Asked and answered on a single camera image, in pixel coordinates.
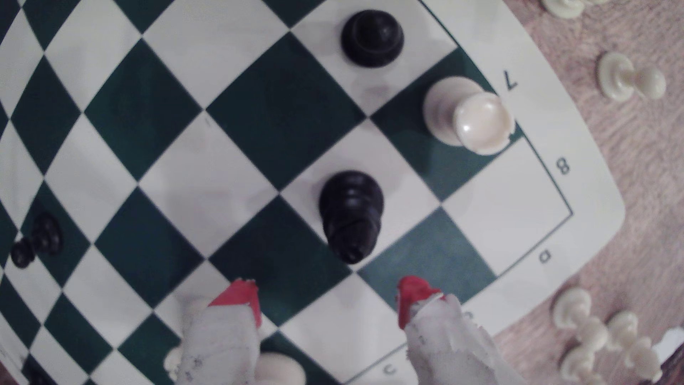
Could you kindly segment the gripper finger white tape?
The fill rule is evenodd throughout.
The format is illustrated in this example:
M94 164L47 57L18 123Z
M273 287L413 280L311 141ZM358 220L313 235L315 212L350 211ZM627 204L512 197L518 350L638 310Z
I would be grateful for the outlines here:
M421 277L398 282L398 325L419 384L527 384L457 296Z
M177 384L255 384L260 355L258 286L236 279L201 301L183 336Z

